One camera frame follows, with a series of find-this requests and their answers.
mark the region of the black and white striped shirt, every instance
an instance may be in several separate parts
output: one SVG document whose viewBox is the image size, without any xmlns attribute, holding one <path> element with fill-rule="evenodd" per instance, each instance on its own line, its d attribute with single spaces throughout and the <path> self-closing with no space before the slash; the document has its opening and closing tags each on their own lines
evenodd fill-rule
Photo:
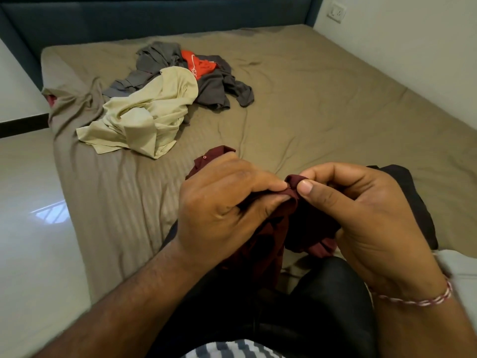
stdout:
<svg viewBox="0 0 477 358">
<path fill-rule="evenodd" d="M 212 342 L 191 350 L 182 358 L 284 358 L 262 344 L 248 339 Z"/>
</svg>

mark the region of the forearm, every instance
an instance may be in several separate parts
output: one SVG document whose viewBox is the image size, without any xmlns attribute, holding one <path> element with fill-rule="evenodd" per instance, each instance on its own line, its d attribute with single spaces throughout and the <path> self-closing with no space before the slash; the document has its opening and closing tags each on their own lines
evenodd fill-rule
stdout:
<svg viewBox="0 0 477 358">
<path fill-rule="evenodd" d="M 143 357 L 202 275 L 172 241 L 35 358 Z"/>
<path fill-rule="evenodd" d="M 477 357 L 472 325 L 453 297 L 433 307 L 374 298 L 374 308 L 379 350 L 384 358 Z"/>
</svg>

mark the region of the black baseboard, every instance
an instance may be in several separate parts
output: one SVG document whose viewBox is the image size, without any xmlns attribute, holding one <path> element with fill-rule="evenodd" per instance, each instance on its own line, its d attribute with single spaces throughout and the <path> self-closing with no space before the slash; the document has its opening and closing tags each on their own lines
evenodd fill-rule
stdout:
<svg viewBox="0 0 477 358">
<path fill-rule="evenodd" d="M 48 113 L 0 123 L 0 138 L 48 128 Z"/>
</svg>

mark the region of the wrinkled bed sheet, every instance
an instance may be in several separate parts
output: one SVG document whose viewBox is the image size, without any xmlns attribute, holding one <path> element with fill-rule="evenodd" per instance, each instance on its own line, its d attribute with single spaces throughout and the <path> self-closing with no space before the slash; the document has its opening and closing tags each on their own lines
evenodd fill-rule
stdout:
<svg viewBox="0 0 477 358">
<path fill-rule="evenodd" d="M 101 117 L 101 90 L 155 40 L 220 55 L 255 102 L 241 108 L 230 97 L 221 113 L 189 107 L 190 125 L 158 160 L 96 154 L 75 129 Z M 56 165 L 93 302 L 158 251 L 193 160 L 221 144 L 282 178 L 327 161 L 409 168 L 440 248 L 477 257 L 477 131 L 305 25 L 55 46 L 41 64 L 43 93 L 58 97 L 50 115 Z M 303 273 L 300 257 L 286 255 L 284 276 Z"/>
</svg>

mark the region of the wall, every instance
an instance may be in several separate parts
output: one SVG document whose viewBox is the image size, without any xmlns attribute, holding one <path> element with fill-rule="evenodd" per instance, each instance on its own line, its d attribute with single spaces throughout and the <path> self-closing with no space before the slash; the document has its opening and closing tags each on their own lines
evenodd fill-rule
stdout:
<svg viewBox="0 0 477 358">
<path fill-rule="evenodd" d="M 314 29 L 477 129 L 477 0 L 335 0 Z"/>
<path fill-rule="evenodd" d="M 0 40 L 0 122 L 49 112 L 48 103 Z"/>
</svg>

